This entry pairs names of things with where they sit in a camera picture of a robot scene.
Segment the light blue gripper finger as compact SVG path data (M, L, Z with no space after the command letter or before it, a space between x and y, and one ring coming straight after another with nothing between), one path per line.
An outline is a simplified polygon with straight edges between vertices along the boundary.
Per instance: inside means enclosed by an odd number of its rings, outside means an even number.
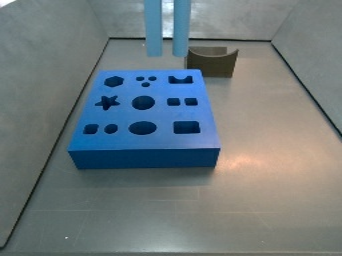
M190 0L173 0L173 45L176 57L185 57L188 52Z
M144 24L146 55L161 55L161 0L144 0Z

